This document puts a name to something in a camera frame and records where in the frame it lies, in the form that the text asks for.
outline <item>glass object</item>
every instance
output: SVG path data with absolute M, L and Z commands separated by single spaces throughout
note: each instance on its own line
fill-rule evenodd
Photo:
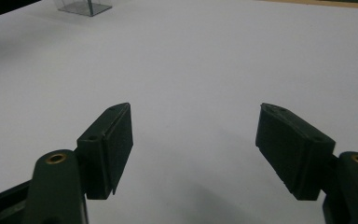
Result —
M 59 11 L 95 16 L 112 7 L 112 0 L 54 0 Z

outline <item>white surface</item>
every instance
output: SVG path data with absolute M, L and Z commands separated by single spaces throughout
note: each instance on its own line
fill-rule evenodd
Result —
M 0 16 L 0 192 L 130 102 L 134 147 L 90 223 L 324 223 L 255 147 L 259 105 L 358 151 L 358 9 L 120 0 L 94 18 L 43 1 Z

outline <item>white table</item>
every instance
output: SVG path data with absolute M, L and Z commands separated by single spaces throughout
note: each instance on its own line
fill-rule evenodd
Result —
M 0 16 L 0 192 L 110 105 L 134 147 L 89 223 L 324 223 L 255 146 L 259 105 L 358 151 L 358 9 L 244 0 L 120 0 L 94 18 L 42 1 Z

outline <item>clear plastic stand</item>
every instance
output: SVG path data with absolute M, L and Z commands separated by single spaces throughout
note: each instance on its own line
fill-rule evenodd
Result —
M 111 0 L 54 0 L 59 11 L 95 16 L 112 7 Z

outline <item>transparent container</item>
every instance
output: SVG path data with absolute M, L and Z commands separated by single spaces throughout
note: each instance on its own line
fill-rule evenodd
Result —
M 95 16 L 112 7 L 112 0 L 54 0 L 59 11 Z

